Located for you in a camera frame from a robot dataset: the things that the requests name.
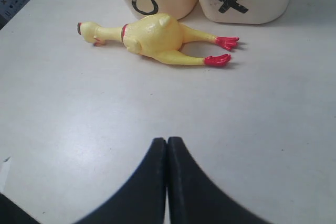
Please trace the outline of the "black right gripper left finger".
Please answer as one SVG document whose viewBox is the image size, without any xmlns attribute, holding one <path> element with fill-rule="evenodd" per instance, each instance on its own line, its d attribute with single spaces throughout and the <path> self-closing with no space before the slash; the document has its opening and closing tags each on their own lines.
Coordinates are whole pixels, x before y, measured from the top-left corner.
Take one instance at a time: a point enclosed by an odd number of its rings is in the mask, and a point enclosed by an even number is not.
<svg viewBox="0 0 336 224">
<path fill-rule="evenodd" d="M 155 138 L 142 162 L 106 202 L 77 223 L 163 223 L 167 143 Z"/>
</svg>

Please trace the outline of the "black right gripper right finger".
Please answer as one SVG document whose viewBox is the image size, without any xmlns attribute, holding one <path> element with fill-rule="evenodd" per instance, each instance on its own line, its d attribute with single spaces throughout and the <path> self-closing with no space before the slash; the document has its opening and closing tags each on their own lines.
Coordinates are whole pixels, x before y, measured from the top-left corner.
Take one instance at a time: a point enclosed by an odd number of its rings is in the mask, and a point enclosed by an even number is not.
<svg viewBox="0 0 336 224">
<path fill-rule="evenodd" d="M 265 223 L 208 178 L 182 138 L 168 139 L 167 160 L 170 223 Z"/>
</svg>

